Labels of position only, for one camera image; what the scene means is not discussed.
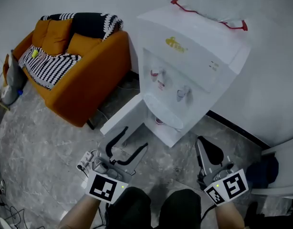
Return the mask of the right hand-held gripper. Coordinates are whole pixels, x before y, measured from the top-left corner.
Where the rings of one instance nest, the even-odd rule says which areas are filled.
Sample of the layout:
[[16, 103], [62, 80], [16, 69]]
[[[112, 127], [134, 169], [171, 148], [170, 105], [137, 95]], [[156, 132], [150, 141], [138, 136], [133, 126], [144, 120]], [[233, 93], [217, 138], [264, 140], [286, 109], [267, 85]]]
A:
[[243, 169], [221, 168], [230, 162], [230, 150], [218, 139], [197, 137], [195, 148], [204, 174], [198, 175], [202, 190], [216, 206], [221, 206], [246, 193], [248, 183]]

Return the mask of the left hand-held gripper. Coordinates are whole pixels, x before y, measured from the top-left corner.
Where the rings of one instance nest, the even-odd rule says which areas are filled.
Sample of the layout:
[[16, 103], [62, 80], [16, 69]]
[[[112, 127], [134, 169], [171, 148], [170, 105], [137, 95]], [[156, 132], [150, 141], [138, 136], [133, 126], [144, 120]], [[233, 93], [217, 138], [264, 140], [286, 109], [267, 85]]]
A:
[[[108, 158], [113, 156], [113, 147], [120, 147], [125, 142], [128, 129], [128, 126], [117, 127], [105, 134], [99, 148]], [[122, 169], [112, 165], [100, 151], [91, 152], [85, 193], [108, 204], [115, 203], [128, 187], [131, 175], [145, 155], [147, 147], [148, 143], [143, 144], [126, 161], [117, 160], [116, 163]]]

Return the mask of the white water dispenser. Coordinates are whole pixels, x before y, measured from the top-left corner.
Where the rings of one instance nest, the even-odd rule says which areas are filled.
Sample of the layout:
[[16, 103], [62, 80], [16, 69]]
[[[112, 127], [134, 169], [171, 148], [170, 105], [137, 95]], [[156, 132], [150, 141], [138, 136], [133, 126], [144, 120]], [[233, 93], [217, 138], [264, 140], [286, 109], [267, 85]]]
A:
[[[148, 11], [137, 17], [137, 55], [140, 91], [153, 94], [184, 127], [157, 125], [147, 107], [145, 125], [172, 147], [220, 99], [241, 72], [250, 53], [246, 29], [187, 13], [174, 5]], [[166, 70], [164, 82], [151, 80], [153, 67]], [[191, 92], [177, 102], [177, 90]]]

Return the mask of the person's left forearm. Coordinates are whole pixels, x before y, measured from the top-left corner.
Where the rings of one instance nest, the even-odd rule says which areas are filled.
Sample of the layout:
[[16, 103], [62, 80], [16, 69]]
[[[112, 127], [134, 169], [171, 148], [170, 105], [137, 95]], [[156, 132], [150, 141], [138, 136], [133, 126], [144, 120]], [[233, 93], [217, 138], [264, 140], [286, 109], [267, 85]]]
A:
[[84, 194], [62, 218], [57, 229], [90, 229], [101, 201]]

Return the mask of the person's right forearm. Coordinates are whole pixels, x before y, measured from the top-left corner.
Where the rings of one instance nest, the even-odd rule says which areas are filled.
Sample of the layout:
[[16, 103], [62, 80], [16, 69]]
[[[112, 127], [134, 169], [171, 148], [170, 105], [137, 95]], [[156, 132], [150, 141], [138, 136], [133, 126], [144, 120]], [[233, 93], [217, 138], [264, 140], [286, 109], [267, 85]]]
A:
[[215, 208], [218, 229], [245, 229], [244, 219], [233, 202]]

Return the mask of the white hinged door panel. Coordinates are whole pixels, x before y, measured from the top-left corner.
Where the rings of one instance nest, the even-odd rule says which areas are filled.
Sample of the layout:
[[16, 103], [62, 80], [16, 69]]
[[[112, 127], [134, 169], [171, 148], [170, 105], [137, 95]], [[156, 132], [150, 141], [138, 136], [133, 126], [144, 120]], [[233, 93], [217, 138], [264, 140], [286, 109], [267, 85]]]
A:
[[147, 106], [142, 95], [138, 94], [115, 113], [100, 131], [105, 136], [113, 133], [118, 134], [127, 126], [128, 129], [123, 136], [123, 139], [127, 139], [143, 124], [146, 114]]

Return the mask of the white power strip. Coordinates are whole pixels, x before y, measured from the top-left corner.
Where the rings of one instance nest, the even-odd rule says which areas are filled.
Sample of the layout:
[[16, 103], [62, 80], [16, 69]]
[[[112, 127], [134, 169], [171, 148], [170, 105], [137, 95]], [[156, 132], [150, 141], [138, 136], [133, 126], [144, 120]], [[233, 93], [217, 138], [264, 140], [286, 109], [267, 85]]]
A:
[[93, 160], [94, 160], [94, 150], [86, 151], [83, 157], [78, 162], [76, 167], [79, 171], [88, 173], [92, 167]]

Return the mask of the person's right leg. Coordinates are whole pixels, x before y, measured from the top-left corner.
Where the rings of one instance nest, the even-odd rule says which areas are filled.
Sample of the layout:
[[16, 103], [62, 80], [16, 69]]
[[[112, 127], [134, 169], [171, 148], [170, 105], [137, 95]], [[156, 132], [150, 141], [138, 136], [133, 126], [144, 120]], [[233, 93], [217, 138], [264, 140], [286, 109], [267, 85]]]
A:
[[164, 202], [156, 229], [200, 229], [201, 198], [190, 189], [173, 192]]

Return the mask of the person's left leg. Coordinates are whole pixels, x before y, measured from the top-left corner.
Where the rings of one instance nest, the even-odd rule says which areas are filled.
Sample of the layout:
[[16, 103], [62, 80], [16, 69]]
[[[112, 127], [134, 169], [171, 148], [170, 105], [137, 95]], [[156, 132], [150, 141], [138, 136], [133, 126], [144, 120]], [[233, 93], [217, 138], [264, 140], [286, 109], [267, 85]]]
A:
[[105, 229], [152, 229], [151, 199], [141, 189], [128, 187], [106, 208]]

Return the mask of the chrome faucet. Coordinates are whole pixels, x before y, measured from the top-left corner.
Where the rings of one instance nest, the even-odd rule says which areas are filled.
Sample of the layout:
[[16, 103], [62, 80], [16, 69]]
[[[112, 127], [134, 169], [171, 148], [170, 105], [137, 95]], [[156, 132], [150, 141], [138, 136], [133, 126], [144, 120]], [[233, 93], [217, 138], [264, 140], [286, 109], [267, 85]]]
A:
[[189, 86], [184, 85], [180, 89], [177, 90], [177, 102], [180, 102], [186, 95], [191, 92], [191, 88]]

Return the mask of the orange sofa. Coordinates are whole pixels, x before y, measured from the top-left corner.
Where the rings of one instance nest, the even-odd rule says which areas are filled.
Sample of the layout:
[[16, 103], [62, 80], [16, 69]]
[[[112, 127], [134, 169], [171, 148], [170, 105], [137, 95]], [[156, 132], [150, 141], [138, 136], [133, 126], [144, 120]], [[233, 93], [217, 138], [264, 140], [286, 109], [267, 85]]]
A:
[[[32, 44], [33, 31], [13, 49], [19, 61]], [[51, 89], [38, 85], [22, 68], [46, 107], [76, 127], [90, 118], [131, 70], [129, 39], [120, 29], [81, 58]]]

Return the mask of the red water tap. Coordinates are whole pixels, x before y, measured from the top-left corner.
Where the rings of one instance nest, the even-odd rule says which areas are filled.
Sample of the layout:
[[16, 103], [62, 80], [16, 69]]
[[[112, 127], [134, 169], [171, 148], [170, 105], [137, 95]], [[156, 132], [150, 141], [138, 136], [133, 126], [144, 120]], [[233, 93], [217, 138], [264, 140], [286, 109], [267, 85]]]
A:
[[151, 80], [153, 82], [160, 81], [164, 82], [166, 70], [163, 67], [153, 67], [150, 71]]

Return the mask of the orange cushion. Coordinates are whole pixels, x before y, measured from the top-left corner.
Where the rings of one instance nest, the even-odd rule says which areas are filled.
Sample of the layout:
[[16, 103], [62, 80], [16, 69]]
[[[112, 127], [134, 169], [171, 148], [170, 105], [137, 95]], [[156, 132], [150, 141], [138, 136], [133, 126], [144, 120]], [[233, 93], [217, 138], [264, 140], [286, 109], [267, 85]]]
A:
[[56, 56], [65, 52], [70, 39], [72, 21], [72, 19], [50, 21], [42, 44], [42, 49], [46, 54]]
[[3, 86], [6, 87], [8, 84], [7, 84], [7, 72], [8, 72], [8, 69], [9, 69], [9, 54], [6, 55], [6, 58], [5, 58], [5, 62], [3, 64], [3, 77], [4, 77], [4, 83], [3, 83]]
[[100, 38], [91, 38], [75, 33], [70, 40], [67, 53], [83, 57], [101, 42]]
[[42, 47], [44, 38], [47, 34], [48, 26], [51, 20], [39, 20], [36, 23], [35, 29], [32, 35], [32, 44], [36, 47]]

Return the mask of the grey bag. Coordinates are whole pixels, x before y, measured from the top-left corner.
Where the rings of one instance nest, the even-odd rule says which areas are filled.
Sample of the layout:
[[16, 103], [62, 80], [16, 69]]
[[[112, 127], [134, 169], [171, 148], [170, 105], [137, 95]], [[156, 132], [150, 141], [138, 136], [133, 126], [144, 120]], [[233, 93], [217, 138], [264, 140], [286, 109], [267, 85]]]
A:
[[7, 86], [2, 89], [2, 101], [6, 105], [13, 104], [20, 95], [17, 90], [23, 90], [27, 81], [27, 77], [19, 66], [18, 60], [13, 54], [13, 50], [9, 53], [9, 69], [7, 72]]

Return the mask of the black patterned throw blanket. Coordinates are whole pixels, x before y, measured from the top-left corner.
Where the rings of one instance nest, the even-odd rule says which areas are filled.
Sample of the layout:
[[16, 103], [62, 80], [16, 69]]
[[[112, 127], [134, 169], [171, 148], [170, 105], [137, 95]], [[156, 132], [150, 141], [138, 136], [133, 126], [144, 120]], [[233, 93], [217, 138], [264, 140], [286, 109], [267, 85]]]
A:
[[71, 19], [71, 35], [106, 40], [111, 34], [123, 27], [123, 21], [116, 15], [97, 12], [60, 13], [42, 16], [41, 20], [63, 21]]

